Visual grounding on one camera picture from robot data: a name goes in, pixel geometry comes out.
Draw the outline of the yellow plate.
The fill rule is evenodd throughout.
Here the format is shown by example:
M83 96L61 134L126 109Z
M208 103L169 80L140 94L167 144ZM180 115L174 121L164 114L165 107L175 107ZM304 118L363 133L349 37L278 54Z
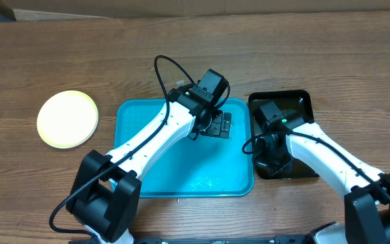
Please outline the yellow plate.
M74 148L88 141L99 122L99 110L87 94L67 90L57 93L41 107L37 116L40 138L54 148Z

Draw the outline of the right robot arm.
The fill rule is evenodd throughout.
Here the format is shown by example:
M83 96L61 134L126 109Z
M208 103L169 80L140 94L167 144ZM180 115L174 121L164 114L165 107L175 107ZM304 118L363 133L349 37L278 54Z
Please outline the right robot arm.
M301 116L261 116L256 123L251 154L261 168L274 175L300 160L343 198L344 224L319 227L308 243L390 243L390 173L359 160Z

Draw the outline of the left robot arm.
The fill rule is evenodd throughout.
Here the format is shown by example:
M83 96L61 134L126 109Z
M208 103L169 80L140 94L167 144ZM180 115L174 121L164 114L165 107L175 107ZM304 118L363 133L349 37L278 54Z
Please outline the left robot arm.
M132 243L142 180L172 145L190 133L227 138L231 114L216 97L173 90L160 112L128 142L105 155L92 150L81 161L66 210L90 235L88 243Z

